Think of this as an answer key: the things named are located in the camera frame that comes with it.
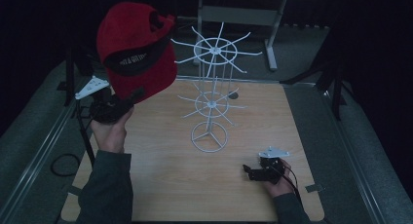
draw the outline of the table top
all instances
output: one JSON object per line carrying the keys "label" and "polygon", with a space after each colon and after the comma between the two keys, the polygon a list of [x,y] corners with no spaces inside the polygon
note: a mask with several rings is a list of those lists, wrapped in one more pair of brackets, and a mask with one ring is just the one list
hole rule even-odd
{"label": "table top", "polygon": [[[222,93],[227,93],[226,85]],[[311,220],[322,220],[319,194],[305,189],[314,184],[314,179],[283,87],[232,82],[229,90],[238,89],[238,98],[229,99],[233,107],[228,108],[225,117],[212,119],[226,130],[228,142],[214,153],[199,150],[191,141],[192,129],[207,117],[195,113],[183,118],[196,110],[196,102],[189,99],[198,97],[197,87],[197,82],[176,80],[166,90],[136,104],[127,122],[125,148],[126,153],[132,153],[134,192],[132,220],[277,220],[272,200],[261,182],[249,181],[243,170],[243,164],[260,168],[257,154],[269,146],[290,153],[284,159],[297,176],[304,208]],[[224,136],[219,128],[212,131],[218,137]],[[210,142],[205,139],[199,143]],[[91,144],[96,148],[93,137]],[[85,155],[73,186],[82,188],[90,172]],[[69,194],[61,217],[75,220],[78,213],[77,197]]]}

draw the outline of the person's left hand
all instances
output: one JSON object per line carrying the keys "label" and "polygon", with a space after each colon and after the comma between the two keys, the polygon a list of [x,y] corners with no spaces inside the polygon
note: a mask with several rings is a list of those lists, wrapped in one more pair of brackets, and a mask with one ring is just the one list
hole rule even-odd
{"label": "person's left hand", "polygon": [[100,122],[92,120],[91,128],[94,132],[94,138],[96,139],[97,146],[100,150],[112,153],[125,152],[124,144],[125,137],[127,136],[125,123],[132,113],[133,107],[114,125],[104,125]]}

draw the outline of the cap brim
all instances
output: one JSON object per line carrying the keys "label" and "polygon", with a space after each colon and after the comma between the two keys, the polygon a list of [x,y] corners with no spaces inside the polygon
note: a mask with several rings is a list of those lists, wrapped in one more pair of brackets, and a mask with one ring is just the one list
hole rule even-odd
{"label": "cap brim", "polygon": [[144,95],[134,101],[138,103],[166,89],[175,80],[177,66],[173,46],[169,42],[159,60],[142,74],[122,76],[109,68],[106,68],[106,72],[115,94],[120,99],[128,98],[134,91],[143,88]]}

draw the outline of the dark cloth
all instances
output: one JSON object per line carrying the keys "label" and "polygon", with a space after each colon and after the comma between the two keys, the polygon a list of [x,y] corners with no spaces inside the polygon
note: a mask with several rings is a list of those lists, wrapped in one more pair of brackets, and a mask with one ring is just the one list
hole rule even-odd
{"label": "dark cloth", "polygon": [[304,208],[298,202],[293,193],[287,193],[273,198],[274,205],[277,208],[277,216],[280,224],[307,224],[311,223]]}
{"label": "dark cloth", "polygon": [[[131,223],[131,154],[97,151],[94,170],[79,196],[78,224]],[[280,224],[311,223],[293,193],[273,198]]]}
{"label": "dark cloth", "polygon": [[97,151],[94,170],[79,196],[76,223],[131,223],[131,154]]}

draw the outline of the red cap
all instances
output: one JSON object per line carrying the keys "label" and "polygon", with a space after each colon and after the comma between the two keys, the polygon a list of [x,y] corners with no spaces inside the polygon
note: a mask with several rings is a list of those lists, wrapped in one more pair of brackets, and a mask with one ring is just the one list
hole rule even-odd
{"label": "red cap", "polygon": [[138,103],[173,83],[177,74],[170,42],[172,17],[151,6],[123,2],[113,6],[97,32],[97,52],[120,99],[143,88]]}

